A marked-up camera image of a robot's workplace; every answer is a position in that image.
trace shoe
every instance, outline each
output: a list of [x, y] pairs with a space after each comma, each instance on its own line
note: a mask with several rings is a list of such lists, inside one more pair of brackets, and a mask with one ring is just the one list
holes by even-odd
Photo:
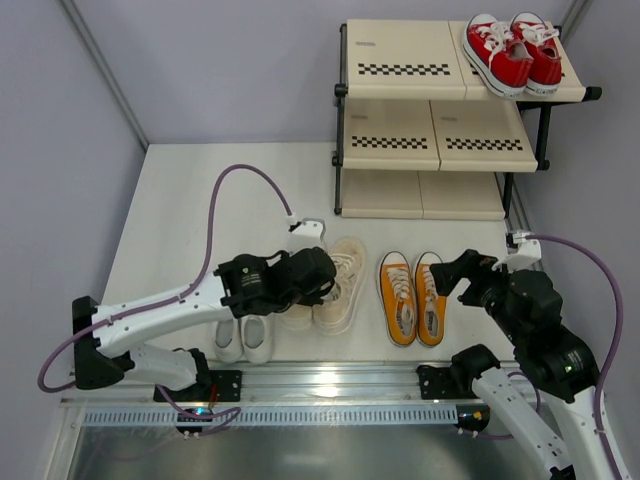
[[462, 51], [496, 95], [514, 98], [524, 91], [533, 58], [506, 23], [476, 15], [462, 35]]
[[513, 17], [511, 31], [533, 58], [526, 92], [537, 96], [556, 93], [562, 80], [562, 58], [554, 40], [560, 36], [558, 29], [547, 27], [534, 13], [520, 13]]
[[313, 310], [305, 305], [293, 305], [276, 317], [280, 325], [289, 330], [306, 330], [313, 325]]
[[244, 355], [251, 363], [267, 363], [273, 356], [273, 319], [247, 315], [240, 320]]
[[444, 337], [444, 315], [447, 297], [436, 292], [436, 284], [429, 266], [442, 263], [432, 252], [423, 253], [415, 269], [416, 297], [418, 299], [418, 340], [423, 345], [435, 347]]
[[213, 351], [221, 362], [234, 363], [242, 357], [239, 323], [234, 318], [213, 324]]
[[378, 290], [391, 342], [408, 347], [416, 338], [416, 301], [409, 263], [401, 253], [391, 252], [382, 259]]
[[321, 333], [339, 335], [351, 325], [366, 275], [367, 250], [359, 239], [345, 237], [331, 247], [329, 256], [336, 266], [336, 283], [324, 303], [313, 307], [313, 322]]

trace table surface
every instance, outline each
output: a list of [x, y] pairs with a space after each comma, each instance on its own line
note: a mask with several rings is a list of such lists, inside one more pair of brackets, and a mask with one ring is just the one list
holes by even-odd
[[[350, 329], [324, 336], [313, 327], [292, 332], [276, 322], [274, 361], [448, 361], [477, 343], [500, 360], [512, 346], [479, 308], [449, 300], [443, 342], [407, 348], [388, 339], [376, 291], [375, 270], [386, 252], [401, 251], [414, 262], [425, 251], [450, 261], [467, 248], [504, 256], [503, 221], [384, 220], [333, 214], [334, 169], [330, 143], [152, 145], [120, 239], [103, 303], [123, 303], [193, 280], [204, 258], [211, 191], [221, 171], [234, 163], [263, 169], [283, 190], [299, 218], [323, 218], [328, 246], [342, 236], [359, 237], [368, 249], [368, 272]], [[257, 175], [230, 174], [218, 197], [212, 266], [240, 253], [270, 255], [286, 245], [287, 224], [271, 188]], [[211, 325], [184, 329], [151, 341], [165, 348], [199, 348], [215, 359]]]

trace orange sneaker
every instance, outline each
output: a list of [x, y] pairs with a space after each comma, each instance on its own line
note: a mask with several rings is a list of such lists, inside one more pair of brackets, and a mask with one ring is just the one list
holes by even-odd
[[447, 297], [438, 295], [429, 270], [429, 265], [434, 263], [442, 263], [442, 259], [433, 252], [423, 253], [414, 276], [418, 297], [418, 340], [428, 347], [435, 347], [442, 341], [447, 309]]
[[388, 253], [380, 264], [378, 289], [391, 341], [408, 347], [416, 338], [416, 300], [411, 269], [399, 252]]

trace red sneaker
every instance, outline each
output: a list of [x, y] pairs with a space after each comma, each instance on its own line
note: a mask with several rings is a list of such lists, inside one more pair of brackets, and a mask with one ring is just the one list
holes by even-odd
[[462, 50], [496, 95], [513, 98], [524, 91], [533, 58], [508, 24], [485, 13], [476, 15], [462, 36]]
[[562, 80], [562, 59], [554, 40], [560, 35], [558, 30], [547, 27], [534, 13], [520, 13], [513, 17], [511, 31], [533, 57], [527, 92], [538, 96], [555, 93]]

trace gray wall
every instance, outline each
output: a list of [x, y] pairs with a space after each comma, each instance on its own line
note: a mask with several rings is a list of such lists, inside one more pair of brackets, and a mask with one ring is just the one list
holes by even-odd
[[38, 369], [102, 295], [143, 152], [52, 0], [0, 2], [0, 65], [0, 472], [28, 480], [59, 401]]
[[[329, 140], [348, 18], [464, 20], [475, 0], [76, 0], [151, 143]], [[560, 21], [567, 2], [484, 0]]]
[[[551, 169], [517, 177], [535, 230], [571, 238], [596, 251], [621, 284], [626, 323], [606, 391], [635, 478], [640, 477], [640, 69], [632, 59], [638, 58], [640, 38], [630, 32], [639, 17], [637, 2], [594, 2], [568, 53], [583, 82], [602, 86], [604, 95], [599, 102], [554, 109]], [[602, 362], [614, 325], [610, 288], [580, 254], [546, 247], [544, 256], [565, 298], [568, 324]]]

